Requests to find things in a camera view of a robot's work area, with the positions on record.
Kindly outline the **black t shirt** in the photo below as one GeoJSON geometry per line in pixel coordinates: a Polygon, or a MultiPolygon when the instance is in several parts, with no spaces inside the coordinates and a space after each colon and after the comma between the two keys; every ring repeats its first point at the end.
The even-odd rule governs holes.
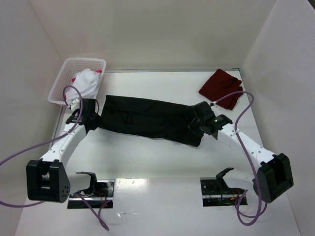
{"type": "Polygon", "coordinates": [[[189,130],[195,114],[191,106],[144,98],[107,95],[99,128],[166,139],[198,147],[201,137],[189,130]]]}

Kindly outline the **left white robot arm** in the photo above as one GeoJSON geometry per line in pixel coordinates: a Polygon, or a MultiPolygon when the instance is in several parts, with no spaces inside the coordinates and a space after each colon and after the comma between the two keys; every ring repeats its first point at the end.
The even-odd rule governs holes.
{"type": "Polygon", "coordinates": [[[65,168],[87,133],[99,127],[102,118],[95,111],[97,108],[96,99],[72,102],[72,114],[66,120],[62,138],[41,158],[29,161],[26,166],[29,200],[63,203],[76,192],[95,192],[95,173],[76,172],[69,177],[65,168]]]}

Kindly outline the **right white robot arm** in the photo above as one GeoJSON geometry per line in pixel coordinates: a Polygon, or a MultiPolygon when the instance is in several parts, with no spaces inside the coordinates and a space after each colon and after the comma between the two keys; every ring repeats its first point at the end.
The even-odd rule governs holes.
{"type": "Polygon", "coordinates": [[[232,120],[225,115],[216,116],[207,102],[192,107],[195,114],[189,129],[198,136],[207,134],[225,143],[237,154],[250,157],[254,173],[245,173],[228,167],[216,175],[221,190],[240,188],[253,189],[266,203],[273,202],[293,185],[289,158],[275,154],[256,143],[241,130],[235,128],[232,120]]]}

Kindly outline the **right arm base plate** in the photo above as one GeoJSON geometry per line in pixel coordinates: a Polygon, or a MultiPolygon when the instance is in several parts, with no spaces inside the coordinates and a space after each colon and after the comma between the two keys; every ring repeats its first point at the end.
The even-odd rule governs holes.
{"type": "Polygon", "coordinates": [[[204,207],[234,206],[244,193],[240,188],[221,190],[215,178],[201,178],[200,186],[204,207]]]}

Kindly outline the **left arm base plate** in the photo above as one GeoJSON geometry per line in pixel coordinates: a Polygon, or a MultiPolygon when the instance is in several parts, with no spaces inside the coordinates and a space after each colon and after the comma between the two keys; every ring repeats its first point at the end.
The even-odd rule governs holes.
{"type": "MultiPolygon", "coordinates": [[[[95,189],[79,190],[78,194],[83,197],[93,209],[99,209],[103,204],[104,208],[113,208],[114,180],[98,180],[95,189]]],[[[85,209],[88,206],[84,201],[73,195],[70,195],[67,203],[67,209],[85,209]]]]}

